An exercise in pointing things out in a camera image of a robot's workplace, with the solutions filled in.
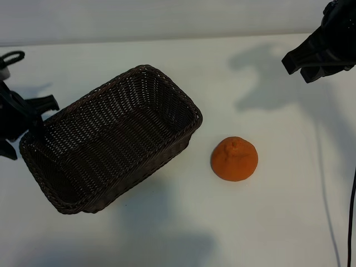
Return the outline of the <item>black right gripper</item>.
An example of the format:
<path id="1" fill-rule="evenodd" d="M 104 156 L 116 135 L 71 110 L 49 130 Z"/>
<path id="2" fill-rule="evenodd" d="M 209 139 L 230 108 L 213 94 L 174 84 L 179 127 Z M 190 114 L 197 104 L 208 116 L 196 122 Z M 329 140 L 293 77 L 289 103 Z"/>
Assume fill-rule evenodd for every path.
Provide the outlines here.
<path id="1" fill-rule="evenodd" d="M 320 27 L 282 59 L 288 74 L 300 70 L 306 83 L 355 66 L 355 1 L 331 1 Z"/>

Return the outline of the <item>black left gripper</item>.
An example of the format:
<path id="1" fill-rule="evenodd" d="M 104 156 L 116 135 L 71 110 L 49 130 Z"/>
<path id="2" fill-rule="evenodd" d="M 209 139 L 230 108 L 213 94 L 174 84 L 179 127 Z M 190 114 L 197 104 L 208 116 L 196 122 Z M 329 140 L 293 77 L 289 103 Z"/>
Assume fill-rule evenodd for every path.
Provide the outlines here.
<path id="1" fill-rule="evenodd" d="M 47 111 L 59 111 L 53 95 L 39 98 L 23 98 L 1 81 L 1 140 L 0 155 L 17 160 L 17 154 L 10 142 L 14 142 L 26 131 L 36 138 L 44 137 L 42 115 Z"/>

